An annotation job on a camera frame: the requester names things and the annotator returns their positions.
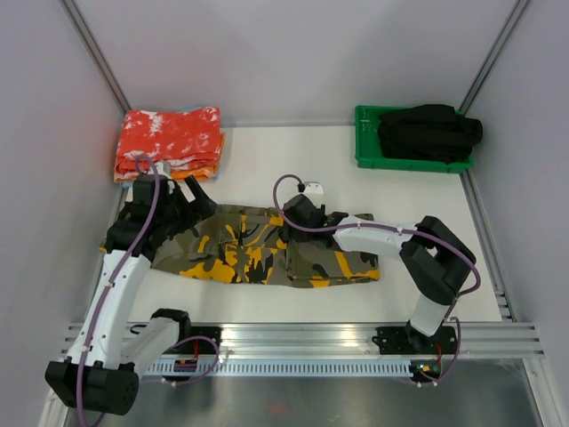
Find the camouflage yellow green trousers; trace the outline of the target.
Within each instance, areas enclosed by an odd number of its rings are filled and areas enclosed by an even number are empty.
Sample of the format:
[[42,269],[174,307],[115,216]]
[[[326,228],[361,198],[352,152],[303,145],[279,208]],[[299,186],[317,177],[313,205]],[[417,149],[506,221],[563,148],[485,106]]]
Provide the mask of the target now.
[[144,229],[149,210],[126,204],[108,230],[103,252],[144,255],[154,270],[225,284],[323,288],[369,283],[381,276],[380,266],[373,280],[348,282],[290,271],[293,246],[282,240],[285,223],[273,208],[219,205],[215,215],[196,227],[197,238],[186,235],[163,246],[165,213],[166,207],[157,209]]

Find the black trousers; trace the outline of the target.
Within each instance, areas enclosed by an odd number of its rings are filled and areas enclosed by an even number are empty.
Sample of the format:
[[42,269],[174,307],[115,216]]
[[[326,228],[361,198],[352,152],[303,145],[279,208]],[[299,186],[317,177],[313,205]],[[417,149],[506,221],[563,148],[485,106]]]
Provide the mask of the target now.
[[444,104],[394,109],[378,115],[384,157],[462,163],[483,139],[482,122]]

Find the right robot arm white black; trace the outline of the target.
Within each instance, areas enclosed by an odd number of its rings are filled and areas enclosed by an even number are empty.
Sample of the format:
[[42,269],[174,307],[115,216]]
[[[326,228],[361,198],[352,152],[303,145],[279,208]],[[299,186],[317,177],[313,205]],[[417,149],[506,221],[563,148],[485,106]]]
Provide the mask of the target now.
[[434,216],[411,225],[368,221],[347,213],[326,214],[297,195],[278,211],[293,239],[347,254],[369,254],[400,261],[420,292],[405,329],[406,344],[424,352],[464,293],[469,276],[480,285],[476,256]]

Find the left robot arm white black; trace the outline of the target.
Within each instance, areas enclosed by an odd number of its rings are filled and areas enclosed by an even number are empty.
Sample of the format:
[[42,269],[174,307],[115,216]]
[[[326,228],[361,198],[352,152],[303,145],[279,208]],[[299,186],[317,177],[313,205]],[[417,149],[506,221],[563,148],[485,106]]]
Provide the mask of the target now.
[[61,402],[87,411],[125,415],[140,381],[167,351],[182,353],[194,341],[188,313],[159,309],[129,342],[124,334],[134,300],[158,248],[216,213],[218,206],[189,176],[181,187],[164,174],[144,174],[108,229],[99,284],[85,321],[62,361],[48,364],[44,379]]

